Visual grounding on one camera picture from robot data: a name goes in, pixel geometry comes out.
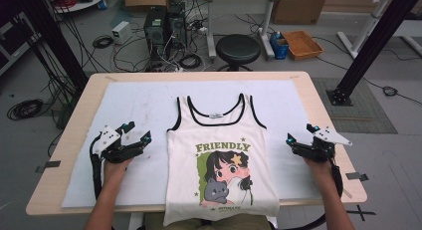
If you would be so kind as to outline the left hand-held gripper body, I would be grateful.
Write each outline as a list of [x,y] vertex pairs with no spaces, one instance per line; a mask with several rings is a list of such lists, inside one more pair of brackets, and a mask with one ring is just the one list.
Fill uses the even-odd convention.
[[121,163],[131,159],[129,149],[121,144],[121,136],[106,125],[91,144],[91,159],[105,158],[111,163]]

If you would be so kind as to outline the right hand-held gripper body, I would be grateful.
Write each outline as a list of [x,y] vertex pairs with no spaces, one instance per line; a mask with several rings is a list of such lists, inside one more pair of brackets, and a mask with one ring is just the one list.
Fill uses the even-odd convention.
[[339,134],[336,130],[329,128],[320,128],[320,131],[313,134],[313,142],[310,145],[311,151],[299,156],[305,157],[315,162],[326,162],[334,158],[335,145],[352,145],[352,142]]

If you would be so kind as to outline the white printed tank top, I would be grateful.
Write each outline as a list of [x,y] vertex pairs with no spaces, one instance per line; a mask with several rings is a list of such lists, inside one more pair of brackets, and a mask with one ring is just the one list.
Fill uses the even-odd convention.
[[253,98],[241,94],[229,111],[218,115],[201,113],[189,97],[178,98],[177,109],[176,124],[167,131],[163,224],[277,215],[267,128],[256,116]]

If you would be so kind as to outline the person's left hand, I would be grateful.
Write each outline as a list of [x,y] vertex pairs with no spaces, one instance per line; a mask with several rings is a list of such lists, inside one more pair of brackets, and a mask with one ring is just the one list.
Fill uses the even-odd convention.
[[107,160],[105,162],[104,186],[120,187],[124,179],[126,169],[129,167],[131,162],[132,162],[132,158],[125,160],[124,162],[121,162],[121,163],[111,163]]

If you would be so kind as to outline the person's right hand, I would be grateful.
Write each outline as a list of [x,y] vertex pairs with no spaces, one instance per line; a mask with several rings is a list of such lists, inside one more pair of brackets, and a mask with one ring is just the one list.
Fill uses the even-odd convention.
[[319,188],[334,186],[334,180],[331,174],[331,165],[328,162],[318,163],[307,158],[304,159],[306,165],[310,168],[311,173]]

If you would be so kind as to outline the white felt mat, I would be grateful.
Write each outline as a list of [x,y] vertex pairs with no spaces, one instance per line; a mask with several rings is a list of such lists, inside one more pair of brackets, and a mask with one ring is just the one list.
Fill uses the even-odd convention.
[[306,129],[310,116],[292,80],[112,82],[87,131],[62,206],[95,204],[90,145],[105,126],[117,128],[130,121],[135,128],[122,140],[136,142],[150,131],[152,143],[129,166],[117,204],[163,205],[168,179],[166,131],[177,119],[176,99],[189,96],[199,111],[214,115],[232,108],[241,94],[253,97],[257,117],[267,127],[269,161],[280,200],[318,199],[309,169],[286,145],[288,134],[301,143],[313,140]]

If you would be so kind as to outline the grey floor mat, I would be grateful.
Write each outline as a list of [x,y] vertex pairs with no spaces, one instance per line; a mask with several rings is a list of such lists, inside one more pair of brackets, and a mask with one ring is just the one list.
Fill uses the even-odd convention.
[[312,78],[327,113],[339,132],[397,134],[397,130],[375,98],[366,82],[360,82],[349,97],[349,103],[333,105],[328,91],[334,90],[340,79]]

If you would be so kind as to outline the black tape strip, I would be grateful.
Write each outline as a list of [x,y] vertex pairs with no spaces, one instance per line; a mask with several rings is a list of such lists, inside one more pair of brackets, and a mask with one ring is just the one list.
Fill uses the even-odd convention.
[[345,175],[348,180],[358,179],[361,182],[368,180],[368,176],[365,173],[361,174],[359,172],[350,172],[346,173]]
[[37,166],[35,169],[35,172],[43,173],[46,168],[59,167],[60,164],[61,164],[60,160],[47,161],[44,165]]

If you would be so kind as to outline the black tape cross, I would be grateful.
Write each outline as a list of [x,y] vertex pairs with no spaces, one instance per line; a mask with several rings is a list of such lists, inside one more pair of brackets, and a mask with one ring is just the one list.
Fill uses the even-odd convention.
[[366,220],[367,216],[376,216],[375,212],[363,210],[360,205],[356,205],[353,210],[347,210],[347,213],[358,215],[362,222]]

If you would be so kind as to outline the wooden tray on floor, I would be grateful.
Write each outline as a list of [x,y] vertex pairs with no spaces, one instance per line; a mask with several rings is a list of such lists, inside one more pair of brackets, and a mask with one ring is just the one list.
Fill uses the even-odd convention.
[[283,32],[289,44],[290,55],[295,61],[315,58],[323,52],[323,48],[306,31]]

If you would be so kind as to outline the light wooden table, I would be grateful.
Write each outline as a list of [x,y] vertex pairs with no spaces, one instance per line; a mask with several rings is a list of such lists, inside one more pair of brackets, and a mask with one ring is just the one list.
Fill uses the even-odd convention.
[[[292,80],[299,89],[299,96],[305,106],[310,122],[320,127],[331,124],[317,90],[305,72],[204,72],[204,73],[159,73],[159,74],[95,74],[79,99],[76,108],[49,161],[60,160],[59,167],[46,168],[26,207],[32,216],[82,214],[92,207],[65,208],[62,202],[66,196],[77,157],[83,147],[86,134],[100,106],[108,84],[112,82],[193,82],[193,81],[259,81]],[[318,205],[318,199],[281,201],[283,206]],[[162,211],[163,205],[119,206],[120,212]]]

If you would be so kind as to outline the blue box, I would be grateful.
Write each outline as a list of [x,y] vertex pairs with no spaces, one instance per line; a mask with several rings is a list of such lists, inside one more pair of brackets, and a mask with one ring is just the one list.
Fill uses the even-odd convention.
[[284,60],[289,52],[289,43],[281,32],[275,32],[270,38],[270,44],[276,60]]

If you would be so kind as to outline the white power supply box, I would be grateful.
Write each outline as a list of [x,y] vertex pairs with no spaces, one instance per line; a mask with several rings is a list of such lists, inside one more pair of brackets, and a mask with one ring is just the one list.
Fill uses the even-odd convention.
[[124,44],[132,37],[132,31],[130,29],[130,24],[126,21],[121,21],[117,26],[115,26],[112,30],[112,35],[114,41],[117,44]]

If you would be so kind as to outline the black computer tower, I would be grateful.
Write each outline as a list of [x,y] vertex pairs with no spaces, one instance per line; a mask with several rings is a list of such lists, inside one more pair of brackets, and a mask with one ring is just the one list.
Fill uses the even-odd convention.
[[171,3],[168,9],[172,45],[174,49],[183,49],[187,44],[185,3]]
[[168,41],[165,6],[151,6],[147,12],[143,30],[152,60],[166,58],[165,45]]

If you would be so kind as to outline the black round stool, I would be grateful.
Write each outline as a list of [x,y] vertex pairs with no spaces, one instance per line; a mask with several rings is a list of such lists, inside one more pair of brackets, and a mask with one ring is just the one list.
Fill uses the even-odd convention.
[[237,72],[240,69],[252,72],[247,65],[255,62],[261,55],[260,44],[252,37],[232,34],[221,38],[216,45],[216,53],[226,62],[218,72],[226,70]]

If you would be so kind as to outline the white metal stand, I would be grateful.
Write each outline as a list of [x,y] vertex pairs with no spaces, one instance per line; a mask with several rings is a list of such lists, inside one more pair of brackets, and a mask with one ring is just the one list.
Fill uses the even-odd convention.
[[[377,5],[369,14],[363,28],[352,41],[350,41],[343,32],[336,33],[337,37],[353,59],[357,57],[364,42],[376,27],[378,21],[381,19],[383,11],[391,3],[391,1],[392,0],[377,0]],[[422,44],[419,44],[414,40],[415,37],[422,38],[422,0],[419,0],[416,6],[416,11],[410,11],[405,16],[405,20],[397,28],[393,36],[400,37],[420,57],[422,57]]]

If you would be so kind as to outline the large brown cardboard box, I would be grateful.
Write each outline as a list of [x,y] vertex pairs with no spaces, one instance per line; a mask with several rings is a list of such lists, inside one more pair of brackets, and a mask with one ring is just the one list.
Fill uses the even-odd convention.
[[325,0],[279,0],[272,12],[278,25],[315,25]]

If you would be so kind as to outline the dark equipment rack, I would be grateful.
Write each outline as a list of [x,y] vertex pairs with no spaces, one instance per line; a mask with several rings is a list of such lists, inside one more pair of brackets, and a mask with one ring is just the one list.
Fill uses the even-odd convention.
[[11,68],[40,38],[24,12],[0,17],[0,76]]

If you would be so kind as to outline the black metal post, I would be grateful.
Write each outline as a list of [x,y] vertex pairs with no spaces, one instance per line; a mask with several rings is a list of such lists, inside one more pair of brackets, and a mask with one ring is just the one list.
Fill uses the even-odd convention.
[[391,0],[383,15],[376,20],[372,31],[363,33],[362,47],[344,77],[334,90],[326,91],[332,105],[351,105],[350,96],[353,90],[418,1]]
[[89,78],[84,73],[76,56],[71,50],[60,27],[54,20],[44,0],[17,0],[32,25],[45,38],[51,51],[56,56],[71,79],[76,91],[81,93]]

